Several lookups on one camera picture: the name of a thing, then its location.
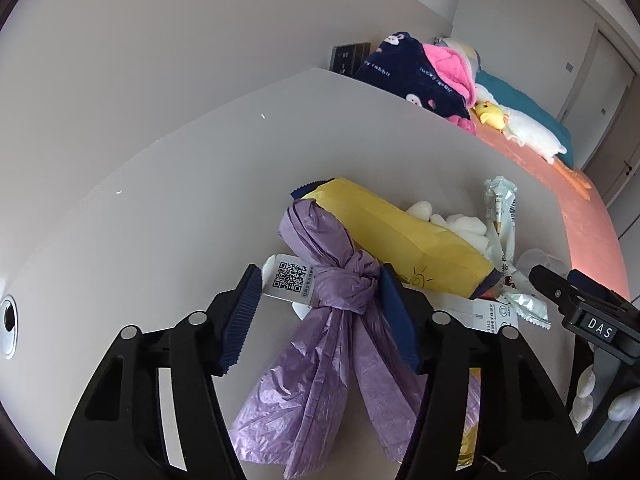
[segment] white table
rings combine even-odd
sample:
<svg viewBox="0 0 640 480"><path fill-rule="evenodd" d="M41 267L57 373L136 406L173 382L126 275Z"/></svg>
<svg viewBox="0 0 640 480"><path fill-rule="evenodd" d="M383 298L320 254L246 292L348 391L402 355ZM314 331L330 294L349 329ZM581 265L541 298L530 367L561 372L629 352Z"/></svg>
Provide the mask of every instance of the white table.
<svg viewBox="0 0 640 480"><path fill-rule="evenodd" d="M171 327L233 287L248 263L287 251L276 229L290 190L344 176L401 208L429 200L444 216L477 216L482 183L498 174L519 187L517 252L537 247L569 264L553 193L436 115L320 69L239 98L115 171L33 255L7 291L20 333L13 359L0 362L0 399L53 468L76 402L120 328ZM555 311L552 320L549 332L520 327L564 392L573 339ZM239 364L216 380L228 422L297 322L288 304L262 300ZM352 384L330 464L313 478L392 478L397 465L386 462ZM179 462L177 435L166 439ZM282 477L277 466L244 468L250 479Z"/></svg>

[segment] white tag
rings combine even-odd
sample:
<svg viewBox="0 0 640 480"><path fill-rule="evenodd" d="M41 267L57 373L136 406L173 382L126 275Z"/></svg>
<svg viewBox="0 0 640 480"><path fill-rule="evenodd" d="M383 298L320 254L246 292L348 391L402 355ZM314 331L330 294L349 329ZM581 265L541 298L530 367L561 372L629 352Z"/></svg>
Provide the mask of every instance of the white tag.
<svg viewBox="0 0 640 480"><path fill-rule="evenodd" d="M317 306L314 268L297 256L275 254L262 266L262 293L279 300Z"/></svg>
<svg viewBox="0 0 640 480"><path fill-rule="evenodd" d="M423 293L434 310L444 310L467 328L497 334L505 325L518 327L518 315L510 304L490 300L468 300L462 296L435 292L410 285Z"/></svg>

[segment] qr code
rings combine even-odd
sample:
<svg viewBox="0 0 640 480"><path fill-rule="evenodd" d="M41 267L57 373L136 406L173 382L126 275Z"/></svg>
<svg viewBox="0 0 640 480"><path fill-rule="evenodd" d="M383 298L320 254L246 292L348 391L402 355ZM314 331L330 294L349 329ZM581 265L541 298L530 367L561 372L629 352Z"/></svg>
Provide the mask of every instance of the qr code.
<svg viewBox="0 0 640 480"><path fill-rule="evenodd" d="M306 280L308 274L310 273L307 266L280 262L273 280L273 288L284 288L292 292L302 292L305 288L308 293L308 288L305 287L305 282L310 281L310 279Z"/></svg>

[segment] door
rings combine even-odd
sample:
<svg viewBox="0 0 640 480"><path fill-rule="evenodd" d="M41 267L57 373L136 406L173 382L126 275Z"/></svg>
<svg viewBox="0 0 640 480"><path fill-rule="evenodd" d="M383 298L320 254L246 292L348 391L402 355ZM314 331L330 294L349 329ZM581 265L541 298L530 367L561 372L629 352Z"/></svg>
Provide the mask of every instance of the door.
<svg viewBox="0 0 640 480"><path fill-rule="evenodd" d="M634 78L620 105L620 112L614 118L602 144L584 168L584 173L591 179L607 206L631 179L640 160L640 77Z"/></svg>
<svg viewBox="0 0 640 480"><path fill-rule="evenodd" d="M618 238L640 218L640 174L631 174L628 184L609 206L609 216Z"/></svg>
<svg viewBox="0 0 640 480"><path fill-rule="evenodd" d="M576 168L584 168L604 137L634 71L602 35L596 36L591 68L562 123L571 132Z"/></svg>

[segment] navy blue blanket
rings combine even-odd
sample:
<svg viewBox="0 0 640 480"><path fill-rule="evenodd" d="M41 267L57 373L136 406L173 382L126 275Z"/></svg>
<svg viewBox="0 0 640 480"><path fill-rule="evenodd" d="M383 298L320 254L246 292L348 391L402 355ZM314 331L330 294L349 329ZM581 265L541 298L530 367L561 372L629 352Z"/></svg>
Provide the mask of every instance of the navy blue blanket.
<svg viewBox="0 0 640 480"><path fill-rule="evenodd" d="M396 32L370 54L354 79L391 92L440 117L470 119L465 100L447 85L427 59L422 43Z"/></svg>

